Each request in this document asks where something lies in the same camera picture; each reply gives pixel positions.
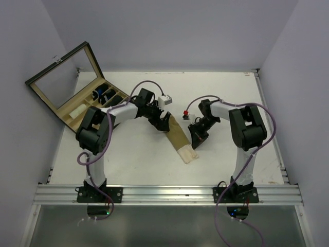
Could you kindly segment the olive tan underwear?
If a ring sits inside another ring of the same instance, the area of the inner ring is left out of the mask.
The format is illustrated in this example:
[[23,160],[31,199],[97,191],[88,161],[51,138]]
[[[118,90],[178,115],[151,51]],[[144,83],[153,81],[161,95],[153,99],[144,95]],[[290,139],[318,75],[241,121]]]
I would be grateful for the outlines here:
[[169,117],[169,132],[166,132],[166,137],[185,164],[199,158],[173,115]]

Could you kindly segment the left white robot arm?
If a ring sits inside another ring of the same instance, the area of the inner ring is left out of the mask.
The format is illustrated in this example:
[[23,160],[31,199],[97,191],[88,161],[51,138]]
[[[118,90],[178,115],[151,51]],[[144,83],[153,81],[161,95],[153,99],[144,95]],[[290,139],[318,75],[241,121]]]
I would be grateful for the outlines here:
[[155,94],[141,89],[138,95],[115,106],[107,108],[90,107],[76,132],[76,140],[83,150],[77,163],[86,167],[83,188],[95,202],[101,202],[109,194],[106,190],[103,156],[107,151],[115,126],[127,121],[144,117],[158,131],[169,132],[170,112],[163,115],[163,108],[154,99]]

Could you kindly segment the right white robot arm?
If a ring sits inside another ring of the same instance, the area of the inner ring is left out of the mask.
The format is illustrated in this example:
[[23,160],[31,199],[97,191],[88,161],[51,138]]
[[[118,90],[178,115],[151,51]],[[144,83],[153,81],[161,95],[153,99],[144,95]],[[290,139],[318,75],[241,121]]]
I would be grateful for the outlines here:
[[255,193],[253,170],[256,151],[267,138],[267,130],[256,105],[233,106],[220,100],[202,100],[198,105],[202,118],[188,125],[192,148],[196,149],[209,137],[208,131],[222,119],[229,121],[237,147],[236,165],[227,187],[213,188],[215,202],[242,203]]

